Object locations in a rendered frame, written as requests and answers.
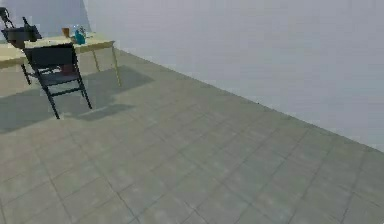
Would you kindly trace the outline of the pale wooden table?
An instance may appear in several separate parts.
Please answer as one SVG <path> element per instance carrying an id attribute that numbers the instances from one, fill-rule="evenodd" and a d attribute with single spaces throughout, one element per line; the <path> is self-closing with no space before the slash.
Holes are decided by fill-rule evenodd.
<path id="1" fill-rule="evenodd" d="M 38 39 L 36 42 L 27 41 L 25 45 L 27 47 L 40 47 L 40 46 L 50 46 L 54 44 L 63 44 L 69 43 L 70 38 L 65 38 L 64 36 L 56 36 L 56 37 L 47 37 Z M 79 54 L 91 52 L 93 54 L 93 58 L 95 61 L 95 65 L 97 70 L 99 70 L 99 64 L 96 57 L 96 50 L 110 48 L 112 50 L 112 58 L 115 68 L 115 73 L 118 81 L 118 85 L 121 85 L 121 79 L 118 69 L 118 61 L 116 57 L 116 50 L 114 47 L 114 40 L 108 40 L 106 38 L 101 37 L 96 33 L 92 33 L 90 37 L 86 38 L 84 44 L 75 44 L 75 51 Z M 27 62 L 27 58 L 25 54 L 18 48 L 15 48 L 10 43 L 2 43 L 0 44 L 0 69 L 13 67 L 16 65 L 24 65 Z"/>

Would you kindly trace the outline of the teal bottle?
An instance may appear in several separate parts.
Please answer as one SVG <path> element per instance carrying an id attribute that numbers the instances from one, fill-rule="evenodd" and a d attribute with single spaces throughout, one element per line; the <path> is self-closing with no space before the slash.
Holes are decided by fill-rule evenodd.
<path id="1" fill-rule="evenodd" d="M 84 44 L 86 39 L 85 29 L 80 25 L 76 25 L 74 27 L 74 37 L 76 39 L 77 44 L 79 45 Z"/>

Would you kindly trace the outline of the black chair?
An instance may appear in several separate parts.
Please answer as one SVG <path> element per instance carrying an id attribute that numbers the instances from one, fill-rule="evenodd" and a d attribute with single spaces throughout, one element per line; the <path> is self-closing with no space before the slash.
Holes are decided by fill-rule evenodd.
<path id="1" fill-rule="evenodd" d="M 92 108 L 87 90 L 78 67 L 78 58 L 73 43 L 25 48 L 28 63 L 35 77 L 45 92 L 57 119 L 60 118 L 54 98 L 80 91 L 88 107 Z M 50 87 L 76 81 L 78 86 L 63 91 L 52 92 Z"/>
<path id="2" fill-rule="evenodd" d="M 5 28 L 1 30 L 5 43 L 0 43 L 0 69 L 20 65 L 27 83 L 31 84 L 30 78 L 34 77 L 34 74 L 28 72 L 25 67 L 27 63 L 27 57 L 24 52 L 26 48 L 25 43 L 36 42 L 42 36 L 37 27 L 30 25 L 26 18 L 23 18 L 24 25 L 16 28 L 9 19 L 9 12 L 5 7 L 0 7 L 0 18 L 5 25 Z"/>

